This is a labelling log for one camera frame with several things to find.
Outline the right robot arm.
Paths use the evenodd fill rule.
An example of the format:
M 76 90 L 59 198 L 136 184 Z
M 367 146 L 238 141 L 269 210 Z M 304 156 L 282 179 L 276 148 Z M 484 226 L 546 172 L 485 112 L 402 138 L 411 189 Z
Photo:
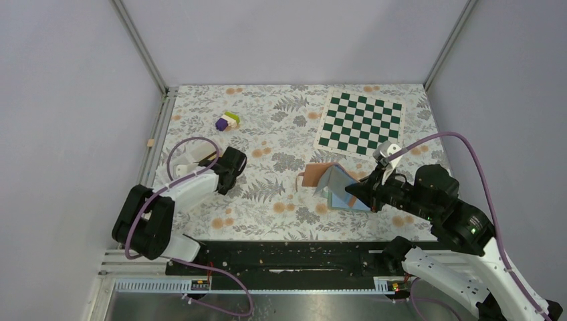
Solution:
M 427 220 L 437 241 L 461 255 L 480 281 L 459 276 L 401 236 L 382 252 L 390 271 L 429 282 L 480 320 L 559 319 L 561 305 L 539 296 L 511 265 L 505 265 L 507 257 L 499 252 L 494 224 L 483 211 L 459 199 L 458 181 L 442 166 L 419 167 L 413 184 L 402 174 L 386 177 L 385 172 L 378 165 L 370 176 L 345 190 L 373 212 L 390 205 Z

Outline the green card holder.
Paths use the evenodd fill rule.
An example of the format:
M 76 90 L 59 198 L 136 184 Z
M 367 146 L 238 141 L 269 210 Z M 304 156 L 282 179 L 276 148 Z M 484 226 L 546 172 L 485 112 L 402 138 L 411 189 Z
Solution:
M 349 202 L 345 202 L 334 193 L 328 192 L 328 207 L 335 210 L 371 212 L 370 208 L 356 197 L 352 197 Z

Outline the brown leather wallet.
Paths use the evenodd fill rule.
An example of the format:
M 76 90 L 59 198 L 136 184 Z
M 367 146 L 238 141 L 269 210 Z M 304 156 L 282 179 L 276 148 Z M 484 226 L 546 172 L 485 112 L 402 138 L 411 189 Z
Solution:
M 296 175 L 295 188 L 312 188 L 316 196 L 327 196 L 328 192 L 334 193 L 345 202 L 354 197 L 345 191 L 348 185 L 358 183 L 341 164 L 330 163 L 308 163 L 302 172 Z

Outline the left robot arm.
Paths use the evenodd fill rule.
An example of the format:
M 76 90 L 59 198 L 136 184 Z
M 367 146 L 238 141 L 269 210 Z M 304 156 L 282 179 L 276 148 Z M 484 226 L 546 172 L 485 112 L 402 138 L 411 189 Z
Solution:
M 175 214 L 198 205 L 214 193 L 227 194 L 246 162 L 245 153 L 228 147 L 216 163 L 200 161 L 194 171 L 195 178 L 160 187 L 161 193 L 143 185 L 134 186 L 113 226 L 113 240 L 122 244 L 130 240 L 129 250 L 150 260 L 166 257 L 192 262 L 201 245 L 173 232 Z

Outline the clear plastic divided tray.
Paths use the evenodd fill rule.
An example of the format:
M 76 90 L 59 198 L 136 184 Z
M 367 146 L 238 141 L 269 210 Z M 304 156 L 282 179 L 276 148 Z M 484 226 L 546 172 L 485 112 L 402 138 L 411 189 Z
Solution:
M 189 142 L 182 143 L 178 148 L 176 148 L 166 159 L 165 162 L 165 174 L 170 181 L 178 179 L 175 175 L 174 166 L 178 164 L 190 164 L 195 163 L 198 166 L 198 162 L 216 152 L 216 148 L 213 142 L 207 142 L 206 140 L 191 140 Z

